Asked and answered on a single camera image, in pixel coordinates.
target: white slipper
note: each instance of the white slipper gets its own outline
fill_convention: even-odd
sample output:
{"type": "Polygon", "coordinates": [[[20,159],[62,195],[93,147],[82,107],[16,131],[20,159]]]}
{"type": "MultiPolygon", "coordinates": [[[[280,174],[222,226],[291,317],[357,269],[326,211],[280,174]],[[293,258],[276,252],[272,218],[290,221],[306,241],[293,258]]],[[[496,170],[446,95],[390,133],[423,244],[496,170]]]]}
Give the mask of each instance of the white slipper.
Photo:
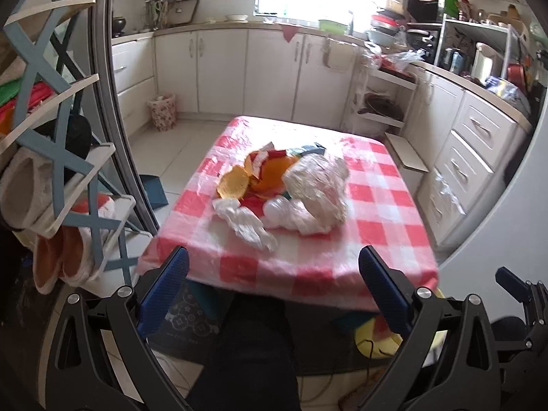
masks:
{"type": "Polygon", "coordinates": [[[42,295],[48,295],[59,277],[61,271],[61,253],[63,249],[63,234],[61,230],[51,239],[36,236],[32,259],[32,276],[36,290],[42,295]]]}
{"type": "MultiPolygon", "coordinates": [[[[100,193],[97,199],[99,217],[114,219],[116,204],[114,200],[100,193]]],[[[75,205],[72,211],[88,213],[87,199],[75,205]]],[[[109,235],[110,230],[101,229],[101,245],[109,235]]],[[[95,261],[91,245],[91,229],[88,227],[62,227],[63,251],[61,255],[61,279],[70,286],[80,286],[91,275],[95,261]]]]}
{"type": "Polygon", "coordinates": [[[0,216],[10,229],[31,227],[52,202],[51,160],[21,147],[0,179],[0,216]]]}

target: white bowl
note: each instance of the white bowl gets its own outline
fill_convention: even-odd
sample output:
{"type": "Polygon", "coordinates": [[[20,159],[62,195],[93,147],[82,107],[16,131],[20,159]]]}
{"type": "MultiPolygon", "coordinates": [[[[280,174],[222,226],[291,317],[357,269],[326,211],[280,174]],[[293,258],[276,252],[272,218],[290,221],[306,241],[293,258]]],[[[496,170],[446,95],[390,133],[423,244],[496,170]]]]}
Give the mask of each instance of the white bowl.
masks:
{"type": "Polygon", "coordinates": [[[227,15],[226,16],[226,20],[227,21],[247,21],[247,15],[237,15],[237,14],[233,14],[233,15],[227,15]]]}
{"type": "Polygon", "coordinates": [[[389,48],[394,44],[394,37],[391,35],[385,34],[384,32],[379,32],[374,29],[367,31],[369,35],[369,40],[372,41],[375,45],[385,46],[389,48]]]}

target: plastic tablecloth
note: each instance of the plastic tablecloth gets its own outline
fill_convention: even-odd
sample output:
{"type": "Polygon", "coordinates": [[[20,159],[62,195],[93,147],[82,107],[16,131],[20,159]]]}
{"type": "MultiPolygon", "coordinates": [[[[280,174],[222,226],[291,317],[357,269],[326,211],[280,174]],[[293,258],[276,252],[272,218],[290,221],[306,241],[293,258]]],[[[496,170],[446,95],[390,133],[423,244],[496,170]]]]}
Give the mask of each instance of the plastic tablecloth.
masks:
{"type": "Polygon", "coordinates": [[[351,310],[378,310],[358,271],[371,244],[386,264],[415,286],[437,285],[438,268],[423,222],[385,146],[378,141],[306,125],[237,117],[188,182],[164,225],[139,259],[156,268],[176,245],[190,256],[188,278],[235,291],[351,310]],[[220,175],[272,141],[277,149],[310,145],[344,158],[347,220],[326,235],[275,229],[274,253],[240,240],[212,207],[220,175]]]}

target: metal bolt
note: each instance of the metal bolt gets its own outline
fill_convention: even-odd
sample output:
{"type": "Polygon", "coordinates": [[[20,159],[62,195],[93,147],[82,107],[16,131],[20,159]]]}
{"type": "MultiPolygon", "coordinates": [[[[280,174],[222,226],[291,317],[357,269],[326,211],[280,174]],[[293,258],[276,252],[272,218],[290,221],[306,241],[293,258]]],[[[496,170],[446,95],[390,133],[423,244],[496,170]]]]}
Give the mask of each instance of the metal bolt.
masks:
{"type": "Polygon", "coordinates": [[[70,294],[67,298],[68,304],[76,304],[80,301],[80,296],[78,294],[70,294]]]}
{"type": "Polygon", "coordinates": [[[122,298],[125,298],[127,296],[130,296],[133,292],[133,289],[129,286],[122,286],[118,289],[118,292],[116,292],[118,294],[118,296],[122,297],[122,298]]]}
{"type": "Polygon", "coordinates": [[[472,294],[468,297],[468,301],[472,304],[475,304],[476,306],[478,304],[481,304],[481,298],[477,296],[476,294],[472,294]]]}
{"type": "Polygon", "coordinates": [[[420,287],[416,290],[416,294],[421,298],[430,298],[432,291],[428,287],[420,287]]]}

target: white drawer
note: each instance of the white drawer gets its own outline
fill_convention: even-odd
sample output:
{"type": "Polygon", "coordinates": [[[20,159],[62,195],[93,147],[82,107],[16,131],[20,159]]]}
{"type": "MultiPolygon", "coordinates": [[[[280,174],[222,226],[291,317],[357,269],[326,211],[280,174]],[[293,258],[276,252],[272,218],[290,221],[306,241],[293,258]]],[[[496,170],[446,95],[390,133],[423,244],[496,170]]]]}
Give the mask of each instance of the white drawer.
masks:
{"type": "Polygon", "coordinates": [[[453,202],[452,196],[444,193],[443,183],[436,181],[435,170],[425,178],[420,187],[417,201],[437,245],[443,243],[443,240],[465,216],[464,211],[453,202]]]}
{"type": "Polygon", "coordinates": [[[118,94],[118,105],[127,136],[131,136],[150,120],[147,101],[156,94],[154,78],[145,80],[118,94]]]}
{"type": "Polygon", "coordinates": [[[495,168],[511,140],[516,122],[499,109],[466,92],[454,130],[495,168]]]}
{"type": "Polygon", "coordinates": [[[152,77],[152,39],[128,41],[112,46],[112,70],[117,92],[152,77]]]}
{"type": "Polygon", "coordinates": [[[436,168],[469,211],[493,171],[455,131],[451,131],[436,160],[436,168]]]}

